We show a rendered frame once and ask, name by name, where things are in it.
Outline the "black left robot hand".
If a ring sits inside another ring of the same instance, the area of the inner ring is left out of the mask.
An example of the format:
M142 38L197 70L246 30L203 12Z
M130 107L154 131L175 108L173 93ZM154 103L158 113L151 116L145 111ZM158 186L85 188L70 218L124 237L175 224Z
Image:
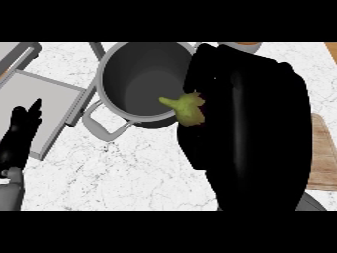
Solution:
M17 106L12 110L9 129L0 141L0 179L12 167L25 168L31 142L36 137L42 119L42 99L30 109Z

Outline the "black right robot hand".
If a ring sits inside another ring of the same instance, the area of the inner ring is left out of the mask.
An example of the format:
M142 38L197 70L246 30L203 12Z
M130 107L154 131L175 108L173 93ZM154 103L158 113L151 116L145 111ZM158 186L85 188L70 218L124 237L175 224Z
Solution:
M293 211L312 161L306 84L287 63L203 44L184 91L198 92L204 123L179 126L178 144L204 172L225 211Z

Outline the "eggplant with green stem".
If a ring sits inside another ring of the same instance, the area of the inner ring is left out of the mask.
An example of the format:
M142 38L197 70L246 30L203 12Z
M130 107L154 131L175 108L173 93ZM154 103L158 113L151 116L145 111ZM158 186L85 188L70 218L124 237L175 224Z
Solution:
M204 100L198 92L182 94L176 100L160 97L160 102L173 109L176 120L185 127L204 123L204 115L200 111Z

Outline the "wooden cutting board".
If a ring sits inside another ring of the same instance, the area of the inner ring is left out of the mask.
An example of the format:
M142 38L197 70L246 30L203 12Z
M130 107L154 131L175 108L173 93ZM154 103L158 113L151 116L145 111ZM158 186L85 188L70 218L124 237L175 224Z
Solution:
M306 188L337 191L337 149L325 121L312 114L312 167Z

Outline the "grey metal pot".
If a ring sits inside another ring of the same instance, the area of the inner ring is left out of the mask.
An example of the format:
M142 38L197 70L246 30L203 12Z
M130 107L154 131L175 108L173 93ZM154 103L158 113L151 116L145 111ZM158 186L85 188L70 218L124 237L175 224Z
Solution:
M102 141L117 139L130 126L157 129L176 122L173 109L160 97L176 99L194 55L187 42L117 42L107 50L92 80L99 100L83 112L82 121ZM110 132L90 117L104 105L126 123Z

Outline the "grey panel edge bar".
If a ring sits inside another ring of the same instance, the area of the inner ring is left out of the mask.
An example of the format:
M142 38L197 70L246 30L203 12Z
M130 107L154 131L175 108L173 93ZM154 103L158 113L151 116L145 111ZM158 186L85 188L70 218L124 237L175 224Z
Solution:
M80 98L74 104L73 110L65 120L65 124L70 127L76 127L77 121L83 115L83 112L86 110L89 101L93 97L95 91L96 91L95 83L90 83L87 89L82 92Z

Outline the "grey round container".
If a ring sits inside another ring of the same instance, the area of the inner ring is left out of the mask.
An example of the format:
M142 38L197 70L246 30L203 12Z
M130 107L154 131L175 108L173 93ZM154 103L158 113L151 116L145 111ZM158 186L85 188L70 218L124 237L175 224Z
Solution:
M226 45L249 54L255 54L262 47L260 42L221 42L219 45Z

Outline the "thin grey bar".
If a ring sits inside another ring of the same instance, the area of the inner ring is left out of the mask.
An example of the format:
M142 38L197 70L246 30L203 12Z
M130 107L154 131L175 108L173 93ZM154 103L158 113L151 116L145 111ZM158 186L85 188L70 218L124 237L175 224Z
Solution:
M102 56L105 55L102 44L99 42L92 42L89 46L96 56L96 59L101 60Z

